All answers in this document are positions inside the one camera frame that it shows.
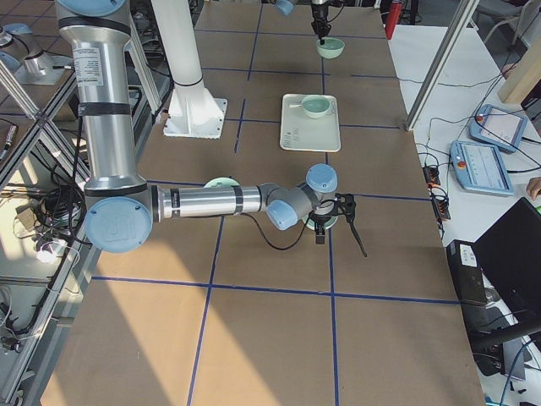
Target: human hand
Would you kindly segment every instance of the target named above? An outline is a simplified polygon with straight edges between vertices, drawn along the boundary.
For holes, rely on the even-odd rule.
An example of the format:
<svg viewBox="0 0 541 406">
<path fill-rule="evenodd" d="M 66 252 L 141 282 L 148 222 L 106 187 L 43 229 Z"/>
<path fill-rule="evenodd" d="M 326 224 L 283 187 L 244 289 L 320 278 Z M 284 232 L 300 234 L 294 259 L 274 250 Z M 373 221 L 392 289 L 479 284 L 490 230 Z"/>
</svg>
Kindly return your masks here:
<svg viewBox="0 0 541 406">
<path fill-rule="evenodd" d="M 541 192 L 541 178 L 531 178 L 527 183 L 526 191 L 532 199 L 536 200 Z"/>
</svg>

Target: red fire extinguisher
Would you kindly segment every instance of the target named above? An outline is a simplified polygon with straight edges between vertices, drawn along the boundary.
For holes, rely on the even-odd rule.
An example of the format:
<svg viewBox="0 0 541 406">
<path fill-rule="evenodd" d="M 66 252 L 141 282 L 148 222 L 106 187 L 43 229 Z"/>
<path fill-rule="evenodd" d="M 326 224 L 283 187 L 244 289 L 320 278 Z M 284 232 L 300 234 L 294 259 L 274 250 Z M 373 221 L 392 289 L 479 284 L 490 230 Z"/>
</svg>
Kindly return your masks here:
<svg viewBox="0 0 541 406">
<path fill-rule="evenodd" d="M 391 10 L 389 11 L 389 15 L 387 16 L 387 23 L 385 24 L 385 35 L 387 36 L 388 40 L 392 38 L 392 33 L 395 32 L 396 23 L 398 23 L 401 11 L 402 1 L 393 0 L 391 4 Z"/>
</svg>

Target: black monitor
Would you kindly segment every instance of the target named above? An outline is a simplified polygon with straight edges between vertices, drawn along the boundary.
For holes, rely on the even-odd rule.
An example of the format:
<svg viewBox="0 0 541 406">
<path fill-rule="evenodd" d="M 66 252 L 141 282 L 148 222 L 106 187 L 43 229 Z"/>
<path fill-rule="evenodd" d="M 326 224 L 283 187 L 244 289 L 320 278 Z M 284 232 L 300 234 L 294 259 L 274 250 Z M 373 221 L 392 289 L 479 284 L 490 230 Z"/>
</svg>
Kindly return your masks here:
<svg viewBox="0 0 541 406">
<path fill-rule="evenodd" d="M 473 245 L 484 275 L 519 324 L 541 317 L 541 214 L 521 198 Z M 530 334 L 540 338 L 541 333 Z"/>
</svg>

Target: light blue cap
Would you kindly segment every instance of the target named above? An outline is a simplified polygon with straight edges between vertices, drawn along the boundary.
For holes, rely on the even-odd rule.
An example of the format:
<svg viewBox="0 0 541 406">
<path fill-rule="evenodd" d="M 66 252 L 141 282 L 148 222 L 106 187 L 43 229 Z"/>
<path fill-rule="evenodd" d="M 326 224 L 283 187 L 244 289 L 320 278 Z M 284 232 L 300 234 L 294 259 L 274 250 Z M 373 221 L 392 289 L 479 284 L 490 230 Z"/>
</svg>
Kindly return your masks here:
<svg viewBox="0 0 541 406">
<path fill-rule="evenodd" d="M 267 206 L 267 216 L 279 230 L 287 230 L 297 224 L 295 209 L 283 200 L 274 200 Z"/>
<path fill-rule="evenodd" d="M 278 8 L 278 11 L 284 15 L 289 15 L 295 8 L 295 5 L 289 0 L 276 0 L 274 5 Z"/>
<path fill-rule="evenodd" d="M 98 201 L 86 213 L 86 235 L 97 248 L 127 252 L 142 245 L 152 230 L 148 209 L 123 196 Z"/>
<path fill-rule="evenodd" d="M 15 70 L 20 66 L 20 63 L 17 60 L 17 58 L 12 57 L 11 55 L 7 54 L 6 52 L 1 52 L 0 51 L 0 61 L 2 61 L 3 64 L 6 65 L 6 67 L 9 70 Z"/>
<path fill-rule="evenodd" d="M 126 0 L 57 0 L 72 13 L 88 17 L 103 17 L 121 8 Z"/>
<path fill-rule="evenodd" d="M 331 193 L 338 187 L 338 177 L 333 167 L 318 163 L 308 170 L 306 183 L 316 192 Z"/>
<path fill-rule="evenodd" d="M 30 27 L 23 23 L 12 23 L 12 24 L 5 25 L 3 28 L 9 34 L 15 34 L 19 36 L 22 36 L 23 34 L 32 33 L 32 30 L 30 29 Z"/>
</svg>

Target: white table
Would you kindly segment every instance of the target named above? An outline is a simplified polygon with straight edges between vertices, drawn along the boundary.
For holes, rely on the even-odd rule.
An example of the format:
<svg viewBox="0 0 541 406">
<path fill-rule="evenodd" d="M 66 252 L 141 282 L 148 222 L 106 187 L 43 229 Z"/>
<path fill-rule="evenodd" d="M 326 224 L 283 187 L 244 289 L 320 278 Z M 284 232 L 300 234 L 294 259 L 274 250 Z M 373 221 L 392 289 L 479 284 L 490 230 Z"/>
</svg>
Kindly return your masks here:
<svg viewBox="0 0 541 406">
<path fill-rule="evenodd" d="M 401 79 L 401 90 L 406 109 L 409 111 L 421 87 L 432 59 L 445 34 L 445 27 L 425 27 L 398 25 L 393 39 L 390 41 L 391 54 L 396 67 L 396 74 Z M 457 43 L 455 51 L 445 66 L 440 77 L 441 84 L 448 85 L 473 85 L 486 80 L 491 80 L 499 74 L 500 70 L 490 56 L 483 42 L 474 29 L 466 29 Z M 474 87 L 450 87 L 437 85 L 429 102 L 414 129 L 415 140 L 420 144 L 426 144 L 429 140 L 429 125 L 432 118 L 443 118 L 448 121 L 458 121 L 472 116 L 476 107 L 484 98 L 490 85 L 493 82 Z M 505 83 L 500 80 L 484 104 L 492 104 L 503 107 L 508 111 L 517 111 L 519 105 L 504 104 L 497 95 L 498 89 Z M 453 140 L 456 140 L 461 133 L 466 120 L 457 123 L 445 123 L 440 120 L 433 120 L 430 130 L 429 146 L 436 150 L 448 152 Z M 468 129 L 465 129 L 460 140 L 468 140 Z M 528 123 L 524 136 L 539 140 L 538 133 L 531 123 Z M 541 145 L 535 145 L 523 141 L 520 148 L 528 155 L 541 160 Z M 426 149 L 418 145 L 419 152 Z M 448 162 L 444 154 L 429 151 L 436 155 L 440 163 Z M 536 167 L 520 152 L 514 154 L 503 154 L 504 163 L 507 169 L 527 169 Z M 434 158 L 427 158 L 428 164 L 434 163 Z M 510 197 L 499 197 L 481 195 L 465 192 L 456 181 L 455 174 L 451 169 L 448 173 L 448 166 L 440 167 L 440 180 L 442 187 L 447 189 L 450 197 L 451 220 L 444 223 L 445 235 L 443 245 L 447 246 L 453 239 L 475 241 L 494 222 L 505 213 L 518 199 L 526 195 L 526 185 L 532 176 L 541 176 L 541 171 L 525 174 L 512 174 L 511 182 L 515 194 Z M 541 362 L 541 354 L 534 350 L 535 356 Z M 529 401 L 539 404 L 541 399 L 541 372 L 527 370 L 527 383 L 516 384 L 516 388 L 527 387 L 527 392 L 518 395 L 516 392 L 508 392 L 505 397 L 505 404 L 518 405 L 520 402 Z M 493 400 L 500 401 L 501 391 L 505 383 L 503 376 L 481 376 L 481 382 L 485 393 Z"/>
</svg>

